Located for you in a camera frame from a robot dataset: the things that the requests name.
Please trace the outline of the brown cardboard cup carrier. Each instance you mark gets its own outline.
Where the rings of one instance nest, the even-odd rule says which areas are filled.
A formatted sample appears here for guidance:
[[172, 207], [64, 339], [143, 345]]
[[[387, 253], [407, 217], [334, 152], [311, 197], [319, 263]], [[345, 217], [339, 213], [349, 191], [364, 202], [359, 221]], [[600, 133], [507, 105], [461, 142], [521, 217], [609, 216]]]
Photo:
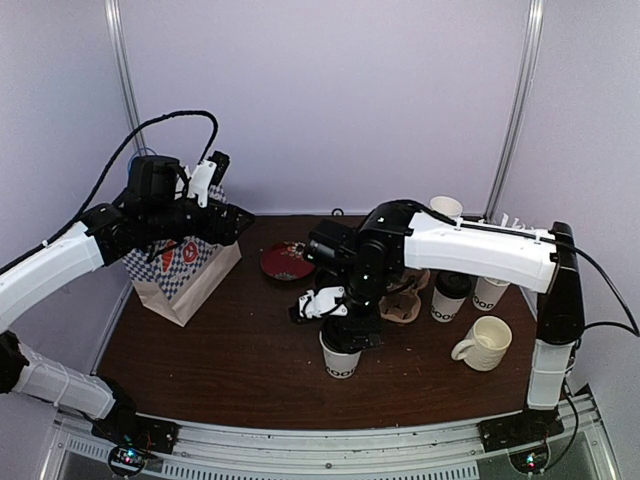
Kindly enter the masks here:
[[415, 321], [422, 306], [420, 295], [428, 286], [429, 279], [428, 269], [407, 268], [401, 275], [393, 277], [379, 302], [381, 318], [401, 325]]

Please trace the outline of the white paper coffee cup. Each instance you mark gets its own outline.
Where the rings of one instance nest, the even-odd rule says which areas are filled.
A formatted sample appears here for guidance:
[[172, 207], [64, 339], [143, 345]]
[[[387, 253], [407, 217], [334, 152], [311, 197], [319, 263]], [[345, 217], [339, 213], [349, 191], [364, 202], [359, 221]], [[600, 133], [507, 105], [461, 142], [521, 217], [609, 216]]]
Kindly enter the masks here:
[[434, 291], [431, 301], [432, 318], [440, 323], [451, 322], [455, 318], [456, 314], [462, 307], [467, 297], [459, 299], [449, 298], [445, 295], [442, 295], [435, 288], [434, 284]]

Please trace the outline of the blue checkered paper bag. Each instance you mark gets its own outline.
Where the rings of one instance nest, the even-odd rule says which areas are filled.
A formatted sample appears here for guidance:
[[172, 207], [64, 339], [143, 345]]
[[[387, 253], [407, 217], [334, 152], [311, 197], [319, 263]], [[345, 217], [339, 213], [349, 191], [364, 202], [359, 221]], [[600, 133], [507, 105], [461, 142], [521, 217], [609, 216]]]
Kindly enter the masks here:
[[237, 243], [211, 245], [188, 236], [135, 249], [122, 263], [143, 306], [184, 327], [241, 258]]

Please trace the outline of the black plastic cup lid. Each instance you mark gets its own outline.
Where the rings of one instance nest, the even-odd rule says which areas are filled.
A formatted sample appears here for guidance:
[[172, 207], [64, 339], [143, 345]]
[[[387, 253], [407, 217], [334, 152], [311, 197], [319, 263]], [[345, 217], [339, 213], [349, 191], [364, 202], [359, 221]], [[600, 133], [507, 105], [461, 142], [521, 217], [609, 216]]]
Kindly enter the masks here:
[[440, 271], [436, 275], [435, 288], [449, 298], [465, 298], [472, 290], [472, 281], [467, 274]]

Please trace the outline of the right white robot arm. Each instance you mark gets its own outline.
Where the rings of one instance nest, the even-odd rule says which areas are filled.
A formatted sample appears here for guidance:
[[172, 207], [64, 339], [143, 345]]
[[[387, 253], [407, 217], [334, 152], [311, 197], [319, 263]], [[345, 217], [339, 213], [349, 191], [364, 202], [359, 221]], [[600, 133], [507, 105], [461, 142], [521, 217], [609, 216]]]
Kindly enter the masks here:
[[393, 276], [435, 269], [490, 277], [538, 295], [537, 330], [526, 398], [513, 419], [519, 440], [535, 440], [551, 424], [572, 348], [585, 330], [581, 278], [571, 228], [531, 232], [451, 219], [412, 200], [375, 207], [358, 227], [321, 221], [304, 257], [339, 279], [310, 290], [293, 311], [328, 322], [342, 353], [380, 345], [378, 304]]

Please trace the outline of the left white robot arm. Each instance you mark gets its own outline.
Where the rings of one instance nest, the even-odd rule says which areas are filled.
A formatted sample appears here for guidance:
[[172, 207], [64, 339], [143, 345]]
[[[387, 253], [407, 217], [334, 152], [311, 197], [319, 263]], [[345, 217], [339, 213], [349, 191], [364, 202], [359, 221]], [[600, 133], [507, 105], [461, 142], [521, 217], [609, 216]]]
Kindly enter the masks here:
[[123, 444], [137, 442], [144, 424], [115, 385], [55, 362], [18, 340], [15, 321], [77, 279], [125, 261], [143, 303], [185, 325], [239, 262], [238, 239], [253, 214], [215, 200], [193, 199], [141, 210], [98, 205], [63, 235], [1, 276], [1, 390], [33, 396], [103, 420]]

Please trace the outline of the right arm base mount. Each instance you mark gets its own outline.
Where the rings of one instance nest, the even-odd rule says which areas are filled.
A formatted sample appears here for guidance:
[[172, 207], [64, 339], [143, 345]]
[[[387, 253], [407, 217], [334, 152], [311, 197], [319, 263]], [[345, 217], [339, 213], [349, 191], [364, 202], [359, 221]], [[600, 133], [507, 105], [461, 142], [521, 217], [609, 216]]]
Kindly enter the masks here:
[[481, 421], [478, 431], [486, 453], [505, 450], [517, 472], [532, 476], [551, 464], [548, 441], [565, 428], [560, 420], [527, 417], [521, 412]]

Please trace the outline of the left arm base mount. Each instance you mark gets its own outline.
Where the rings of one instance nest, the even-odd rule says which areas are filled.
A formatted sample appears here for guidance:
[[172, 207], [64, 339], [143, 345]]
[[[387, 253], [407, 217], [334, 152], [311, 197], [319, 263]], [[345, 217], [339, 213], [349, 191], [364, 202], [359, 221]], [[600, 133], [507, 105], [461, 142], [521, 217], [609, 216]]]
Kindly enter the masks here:
[[163, 455], [173, 453], [179, 426], [167, 420], [135, 415], [117, 425], [115, 420], [92, 419], [91, 434], [113, 444], [107, 466], [117, 477], [129, 479], [148, 468], [160, 468]]

